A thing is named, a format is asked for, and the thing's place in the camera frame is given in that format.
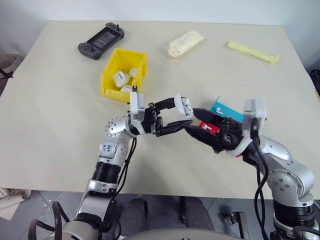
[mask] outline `table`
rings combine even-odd
[[[109,53],[94,61],[80,55],[75,48],[63,58],[62,51],[52,50],[48,36],[67,34],[66,29],[73,29],[74,37],[65,36],[62,48],[66,48],[86,40],[85,36],[79,37],[83,35],[80,26],[86,26],[87,30],[95,26],[92,32],[87,32],[90,36],[103,24],[102,21],[49,22],[15,72],[15,78],[8,81],[0,98],[2,187],[84,190],[95,168],[105,124],[112,117],[124,115],[128,105],[99,95],[99,75]],[[222,103],[242,112],[245,99],[265,97],[268,120],[263,134],[283,143],[295,159],[310,169],[319,169],[319,100],[281,27],[172,22],[121,22],[120,25],[126,36],[117,47],[149,54],[148,75],[141,88],[145,103],[180,92],[190,98],[194,107],[208,109],[220,96]],[[177,37],[179,31],[189,29],[207,30],[202,33],[207,41],[178,59],[163,54],[164,43]],[[223,42],[220,34],[217,34],[219,41],[213,44],[210,39],[214,39],[214,34],[208,29],[224,31],[225,42],[232,37],[257,48],[254,39],[259,38],[263,41],[255,43],[260,45],[259,49],[275,48],[283,57],[278,64],[269,65],[233,52],[223,44],[218,45]],[[270,36],[271,41],[279,44],[269,44]],[[51,46],[47,50],[46,42]],[[215,54],[209,58],[208,52]],[[210,78],[205,78],[204,74],[209,73]],[[163,112],[162,117],[164,123],[178,119],[172,110]],[[317,182],[312,193],[320,198],[320,172],[314,171],[314,175]],[[253,198],[257,188],[255,179],[255,169],[240,158],[225,152],[216,155],[210,147],[180,131],[162,137],[138,138],[122,192]],[[264,194],[271,198],[267,187]]]

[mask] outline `cyan object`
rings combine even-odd
[[[242,123],[244,120],[244,116],[231,109],[230,107],[227,107],[226,105],[223,105],[221,102],[218,102],[219,96],[218,98],[214,101],[212,107],[210,108],[211,112],[214,112],[215,114],[221,116],[221,117],[231,117],[233,120]]]

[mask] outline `tiled floor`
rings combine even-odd
[[[0,218],[0,239],[1,240],[27,240],[28,227],[32,219],[39,219],[42,222],[54,225],[54,217],[51,209],[53,201],[59,201],[65,213],[70,219],[74,219],[82,193],[77,192],[53,192],[53,191],[32,191],[29,200],[22,202],[11,221]],[[148,202],[147,229],[157,228],[183,228],[179,221],[179,197],[162,195],[137,195],[120,194],[116,197],[119,205],[118,213],[126,206],[131,199],[142,197]],[[228,225],[219,217],[221,211],[230,210],[233,212],[245,212],[250,239],[262,239],[260,229],[254,213],[254,202],[252,199],[228,199],[228,198],[200,198],[209,212],[214,230],[239,237],[238,225]],[[273,203],[266,201],[266,231],[270,233],[273,227]],[[37,228],[37,239],[43,240],[50,232]]]

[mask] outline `yellow foam stick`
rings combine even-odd
[[[240,43],[229,41],[228,48],[236,50],[238,52],[249,54],[251,56],[254,56],[256,58],[262,59],[268,63],[277,63],[279,61],[280,56],[271,56],[269,54],[263,53],[261,51],[258,51],[256,49],[250,48],[248,46],[242,45]]]

